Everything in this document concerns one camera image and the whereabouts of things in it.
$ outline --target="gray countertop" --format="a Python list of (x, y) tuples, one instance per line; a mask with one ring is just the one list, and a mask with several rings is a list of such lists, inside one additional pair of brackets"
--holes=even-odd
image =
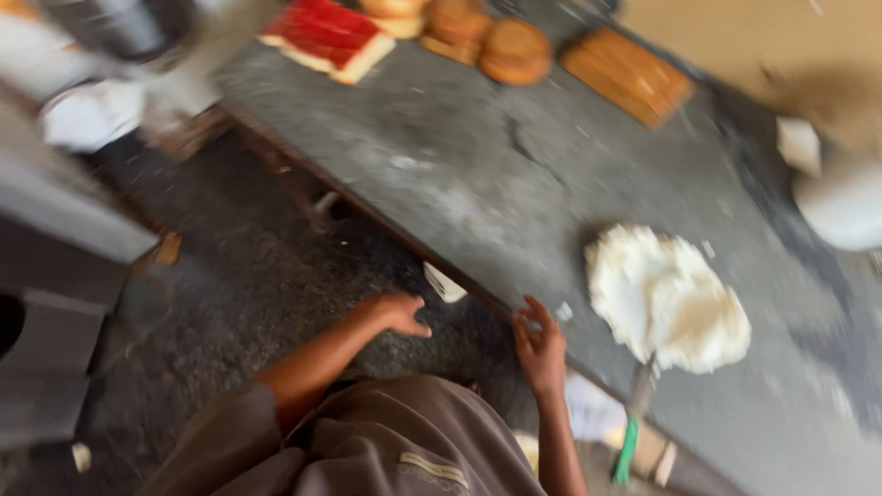
[[(528, 20), (557, 46), (578, 32), (563, 8), (536, 11)], [(619, 395), (636, 363), (591, 310), (584, 245), (635, 222), (709, 247), (751, 319), (751, 349), (713, 374), (665, 372), (649, 417), (749, 493), (874, 489), (882, 290), (799, 217), (766, 110), (702, 85), (649, 132), (559, 65), (538, 86), (504, 87), (412, 41), (358, 86), (256, 42), (216, 81), (503, 305), (566, 302), (570, 360)]]

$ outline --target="red cake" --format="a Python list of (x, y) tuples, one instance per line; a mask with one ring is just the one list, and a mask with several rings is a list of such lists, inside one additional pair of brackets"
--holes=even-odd
[(297, 63), (348, 85), (395, 48), (395, 40), (367, 16), (333, 0), (289, 4), (258, 38)]

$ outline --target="man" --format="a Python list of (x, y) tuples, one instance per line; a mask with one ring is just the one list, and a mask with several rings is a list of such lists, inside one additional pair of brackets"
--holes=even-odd
[[(538, 481), (502, 418), (450, 381), (365, 380), (327, 395), (384, 330), (431, 336), (414, 320), (422, 298), (400, 293), (361, 302), (252, 383), (215, 400), (186, 426), (142, 494), (587, 495), (564, 403), (566, 342), (548, 309), (524, 299), (528, 307), (512, 320), (539, 407)], [(542, 330), (528, 330), (527, 320)]]

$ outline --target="white dough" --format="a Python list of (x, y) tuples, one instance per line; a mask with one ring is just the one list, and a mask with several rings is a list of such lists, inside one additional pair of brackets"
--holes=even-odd
[(594, 311), (640, 362), (655, 351), (663, 370), (707, 373), (747, 354), (751, 324), (738, 296), (681, 237), (617, 225), (585, 256)]

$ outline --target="green handle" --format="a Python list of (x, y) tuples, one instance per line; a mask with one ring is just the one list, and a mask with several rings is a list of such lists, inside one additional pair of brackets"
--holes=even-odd
[(612, 483), (615, 485), (628, 484), (628, 476), (631, 474), (631, 459), (637, 448), (637, 430), (640, 427), (640, 419), (628, 417), (628, 426), (624, 431), (622, 451), (618, 455), (616, 470), (612, 474)]

